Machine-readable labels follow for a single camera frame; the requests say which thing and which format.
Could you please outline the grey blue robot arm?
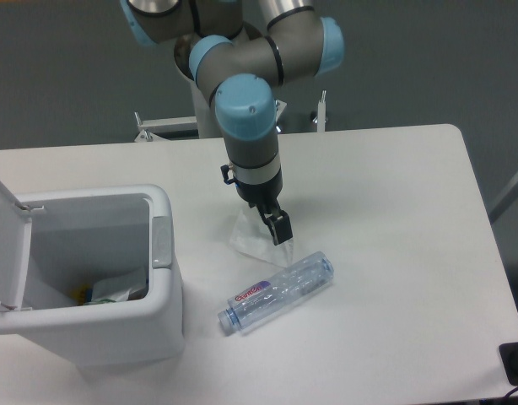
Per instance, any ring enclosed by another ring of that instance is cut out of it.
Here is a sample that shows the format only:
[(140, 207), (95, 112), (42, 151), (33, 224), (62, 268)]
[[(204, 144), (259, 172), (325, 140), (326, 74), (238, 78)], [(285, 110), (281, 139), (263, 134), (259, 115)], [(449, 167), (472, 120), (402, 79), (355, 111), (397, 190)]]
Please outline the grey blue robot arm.
[(278, 196), (283, 187), (275, 87), (316, 77), (344, 59), (343, 33), (312, 1), (262, 1), (265, 35), (249, 35), (241, 1), (123, 1), (136, 41), (158, 45), (189, 37), (181, 72), (201, 93), (229, 162), (224, 182), (256, 208), (274, 245), (293, 236)]

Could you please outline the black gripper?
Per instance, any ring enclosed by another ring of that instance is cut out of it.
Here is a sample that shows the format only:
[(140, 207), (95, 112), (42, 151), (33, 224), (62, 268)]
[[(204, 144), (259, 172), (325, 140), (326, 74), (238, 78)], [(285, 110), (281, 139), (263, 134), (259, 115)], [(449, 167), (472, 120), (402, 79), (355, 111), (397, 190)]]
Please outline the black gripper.
[(256, 206), (259, 217), (272, 236), (272, 243), (279, 246), (293, 237), (289, 215), (279, 207), (278, 196), (283, 188), (282, 170), (269, 181), (248, 184), (235, 179), (237, 194), (251, 206)]

